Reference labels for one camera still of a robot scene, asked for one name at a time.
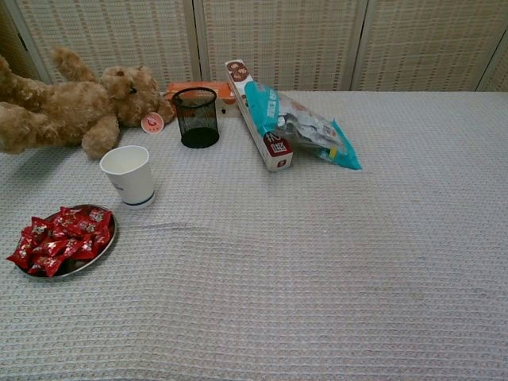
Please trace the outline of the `teal snack bag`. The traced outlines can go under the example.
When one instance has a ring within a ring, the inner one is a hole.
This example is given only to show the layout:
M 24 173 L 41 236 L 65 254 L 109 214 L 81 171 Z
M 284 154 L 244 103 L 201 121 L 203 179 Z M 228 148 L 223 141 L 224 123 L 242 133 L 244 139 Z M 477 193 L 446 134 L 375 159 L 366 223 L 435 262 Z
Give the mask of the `teal snack bag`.
M 315 156 L 352 170 L 362 167 L 335 120 L 328 120 L 279 91 L 250 81 L 245 84 L 249 113 L 261 136 L 271 133 Z

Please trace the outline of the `orange cardboard box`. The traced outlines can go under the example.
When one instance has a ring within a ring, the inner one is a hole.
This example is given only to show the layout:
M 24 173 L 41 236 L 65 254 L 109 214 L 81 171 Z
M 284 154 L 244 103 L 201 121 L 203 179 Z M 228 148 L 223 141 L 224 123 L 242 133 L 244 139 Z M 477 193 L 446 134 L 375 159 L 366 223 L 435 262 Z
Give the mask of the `orange cardboard box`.
M 164 97 L 172 102 L 171 99 L 175 93 L 192 87 L 206 87 L 216 93 L 215 106 L 218 117 L 239 117 L 241 115 L 237 100 L 227 82 L 173 82 L 167 85 Z

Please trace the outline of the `white paper cup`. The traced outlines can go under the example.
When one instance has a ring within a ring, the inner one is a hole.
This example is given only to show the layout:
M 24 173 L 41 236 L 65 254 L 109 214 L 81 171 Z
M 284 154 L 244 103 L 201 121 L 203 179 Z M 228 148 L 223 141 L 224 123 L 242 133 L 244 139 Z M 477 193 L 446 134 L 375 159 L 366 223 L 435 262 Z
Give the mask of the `white paper cup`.
M 99 167 L 107 175 L 124 205 L 143 209 L 155 199 L 150 155 L 145 147 L 127 145 L 107 152 Z

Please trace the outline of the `grey waffle tablecloth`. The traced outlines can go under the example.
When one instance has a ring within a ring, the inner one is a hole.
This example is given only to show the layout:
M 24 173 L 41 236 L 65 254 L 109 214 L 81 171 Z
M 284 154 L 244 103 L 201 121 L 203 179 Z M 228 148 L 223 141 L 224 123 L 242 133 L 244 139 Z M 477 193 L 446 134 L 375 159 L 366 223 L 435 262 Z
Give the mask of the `grey waffle tablecloth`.
M 130 210 L 79 148 L 0 154 L 0 381 L 508 381 L 508 93 L 295 92 L 359 171 L 271 173 L 244 121 L 147 148 Z M 63 279 L 6 258 L 32 217 L 93 204 L 114 247 Z

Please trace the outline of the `black mesh pen holder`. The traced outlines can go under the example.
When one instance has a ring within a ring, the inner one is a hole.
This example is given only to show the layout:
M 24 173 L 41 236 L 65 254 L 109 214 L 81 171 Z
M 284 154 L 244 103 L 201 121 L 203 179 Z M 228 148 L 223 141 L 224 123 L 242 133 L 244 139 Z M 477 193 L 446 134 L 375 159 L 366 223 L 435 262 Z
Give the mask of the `black mesh pen holder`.
M 190 87 L 172 96 L 184 146 L 208 148 L 218 142 L 216 99 L 216 92 L 208 87 Z

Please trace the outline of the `long white wrap box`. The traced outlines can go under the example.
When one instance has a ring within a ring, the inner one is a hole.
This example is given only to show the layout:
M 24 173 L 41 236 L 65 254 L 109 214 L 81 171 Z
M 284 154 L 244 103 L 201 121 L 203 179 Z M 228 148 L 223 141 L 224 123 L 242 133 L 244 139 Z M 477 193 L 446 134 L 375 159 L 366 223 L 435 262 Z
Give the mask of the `long white wrap box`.
M 243 60 L 236 59 L 225 62 L 227 81 L 231 88 L 241 115 L 248 127 L 265 167 L 270 172 L 281 171 L 291 165 L 293 151 L 290 144 L 274 133 L 261 136 L 249 113 L 245 93 L 245 85 L 253 80 Z

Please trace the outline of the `beige woven folding screen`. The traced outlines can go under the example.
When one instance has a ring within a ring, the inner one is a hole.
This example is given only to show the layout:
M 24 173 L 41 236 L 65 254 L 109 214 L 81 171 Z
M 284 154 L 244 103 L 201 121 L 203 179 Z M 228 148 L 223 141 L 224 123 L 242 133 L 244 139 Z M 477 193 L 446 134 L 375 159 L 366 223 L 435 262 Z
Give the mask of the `beige woven folding screen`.
M 241 59 L 280 90 L 508 92 L 508 0 L 0 0 L 18 74 L 59 81 L 58 46 L 161 86 Z

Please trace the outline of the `brown teddy bear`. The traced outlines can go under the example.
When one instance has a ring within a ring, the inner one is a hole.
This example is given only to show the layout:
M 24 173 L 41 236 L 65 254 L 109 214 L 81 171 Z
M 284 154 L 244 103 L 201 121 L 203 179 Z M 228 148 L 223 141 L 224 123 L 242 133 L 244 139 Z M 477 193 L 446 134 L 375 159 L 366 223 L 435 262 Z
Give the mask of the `brown teddy bear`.
M 0 56 L 0 152 L 81 146 L 101 159 L 118 142 L 121 127 L 137 128 L 150 113 L 164 123 L 175 118 L 151 70 L 112 66 L 100 77 L 68 48 L 52 52 L 64 82 L 47 84 L 13 72 Z

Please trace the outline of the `silver metal plate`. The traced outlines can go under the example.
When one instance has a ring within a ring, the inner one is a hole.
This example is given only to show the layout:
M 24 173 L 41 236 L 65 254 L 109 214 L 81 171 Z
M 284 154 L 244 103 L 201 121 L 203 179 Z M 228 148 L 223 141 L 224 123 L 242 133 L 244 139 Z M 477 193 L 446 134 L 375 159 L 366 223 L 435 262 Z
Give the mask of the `silver metal plate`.
M 93 204 L 82 204 L 82 205 L 66 206 L 66 207 L 79 207 L 79 208 L 82 208 L 83 209 L 83 211 L 82 211 L 83 214 L 80 215 L 80 219 L 79 220 L 81 220 L 81 219 L 88 219 L 88 220 L 90 220 L 89 217 L 88 217 L 88 214 L 90 213 L 90 210 L 92 208 L 94 208 L 94 207 L 98 207 L 100 209 L 108 210 L 107 208 L 105 208 L 103 206 L 98 206 L 98 205 L 93 205 Z M 47 242 L 47 241 L 61 241 L 61 240 L 67 240 L 67 239 L 74 238 L 74 237 L 69 237 L 64 232 L 64 227 L 66 227 L 68 225 L 61 225 L 57 221 L 57 218 L 59 217 L 59 212 L 60 212 L 60 210 L 57 210 L 54 214 L 51 214 L 51 215 L 49 215 L 47 217 L 41 217 L 42 219 L 50 221 L 54 225 L 54 227 L 53 227 L 52 231 L 42 241 L 37 241 L 36 240 L 38 245 L 33 248 L 33 254 L 32 254 L 32 258 L 30 260 L 30 266 L 29 266 L 29 268 L 27 270 L 25 270 L 25 269 L 17 266 L 15 263 L 12 262 L 14 264 L 14 266 L 20 272 L 22 272 L 23 274 L 27 275 L 28 277 L 36 278 L 36 279 L 56 280 L 56 279 L 63 279 L 65 277 L 69 277 L 71 275 L 75 275 L 75 274 L 77 274 L 77 273 L 79 273 L 81 271 L 84 271 L 85 269 L 91 267 L 93 264 L 96 264 L 103 256 L 106 256 L 109 253 L 111 248 L 114 247 L 115 240 L 116 240 L 117 233 L 118 233 L 118 223 L 117 223 L 117 219 L 114 216 L 113 212 L 110 210 L 110 212 L 111 212 L 111 219 L 110 219 L 110 224 L 108 226 L 108 228 L 110 229 L 110 242 L 108 243 L 108 245 L 100 253 L 97 253 L 97 256 L 94 259 L 81 261 L 81 260 L 73 260 L 71 257 L 68 257 L 61 264 L 58 272 L 55 273 L 53 277 L 47 277 L 44 272 L 42 274 L 40 274 L 40 275 L 30 275 L 30 274 L 28 274 L 28 270 L 32 267 L 34 260 L 38 256 L 47 256 L 47 255 L 43 254 L 41 252 L 40 248 L 39 248 L 39 245 L 41 243 Z M 106 226 L 104 226 L 104 225 L 97 225 L 95 233 L 98 230 L 100 230 L 102 227 L 106 227 Z M 83 238 L 75 238 L 75 239 L 81 241 L 82 245 L 83 245 L 83 242 L 85 240 L 89 239 L 89 238 L 91 238 L 93 240 L 94 234 L 87 234 Z

